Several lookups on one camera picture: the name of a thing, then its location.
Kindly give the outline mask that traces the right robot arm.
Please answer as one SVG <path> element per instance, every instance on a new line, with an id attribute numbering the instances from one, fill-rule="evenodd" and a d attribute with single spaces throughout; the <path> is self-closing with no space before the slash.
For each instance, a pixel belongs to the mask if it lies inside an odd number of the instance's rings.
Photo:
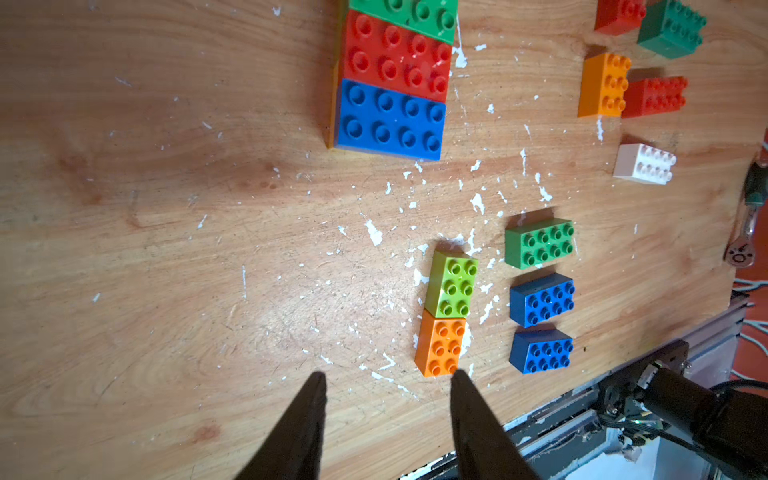
<path id="1" fill-rule="evenodd" d="M 601 423 L 686 448 L 732 479 L 767 477 L 767 384 L 729 380 L 703 387 L 683 376 L 689 344 L 672 343 L 598 383 Z"/>

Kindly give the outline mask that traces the lime lego brick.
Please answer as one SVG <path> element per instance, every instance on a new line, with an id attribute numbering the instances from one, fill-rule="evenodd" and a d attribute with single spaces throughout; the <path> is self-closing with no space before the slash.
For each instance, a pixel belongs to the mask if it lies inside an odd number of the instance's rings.
<path id="1" fill-rule="evenodd" d="M 474 292 L 478 261 L 435 252 L 425 309 L 437 319 L 466 319 Z"/>

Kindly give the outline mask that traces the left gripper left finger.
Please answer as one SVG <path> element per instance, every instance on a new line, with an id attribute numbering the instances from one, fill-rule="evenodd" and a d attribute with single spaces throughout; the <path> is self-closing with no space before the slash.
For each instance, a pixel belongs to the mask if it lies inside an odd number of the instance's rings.
<path id="1" fill-rule="evenodd" d="M 313 372 L 236 479 L 318 479 L 326 393 L 325 374 Z"/>

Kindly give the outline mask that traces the yellow lego brick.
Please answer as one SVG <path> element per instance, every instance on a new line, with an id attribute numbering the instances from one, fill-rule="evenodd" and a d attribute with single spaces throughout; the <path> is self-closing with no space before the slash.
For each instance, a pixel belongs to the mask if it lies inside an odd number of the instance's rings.
<path id="1" fill-rule="evenodd" d="M 337 92 L 339 83 L 339 58 L 341 45 L 343 42 L 343 30 L 345 24 L 345 7 L 340 5 L 336 16 L 336 29 L 334 33 L 334 47 L 333 47 L 333 63 L 332 63 L 332 75 L 331 75 L 331 87 L 330 87 L 330 110 L 329 110 L 329 125 L 326 145 L 328 149 L 333 149 L 335 144 L 335 126 L 336 126 L 336 106 L 337 106 Z"/>

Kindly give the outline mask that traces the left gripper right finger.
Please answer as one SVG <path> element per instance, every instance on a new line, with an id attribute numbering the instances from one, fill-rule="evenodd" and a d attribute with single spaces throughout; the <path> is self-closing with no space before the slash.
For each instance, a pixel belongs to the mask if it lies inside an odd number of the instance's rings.
<path id="1" fill-rule="evenodd" d="M 461 369 L 451 378 L 450 412 L 460 479 L 539 478 Z"/>

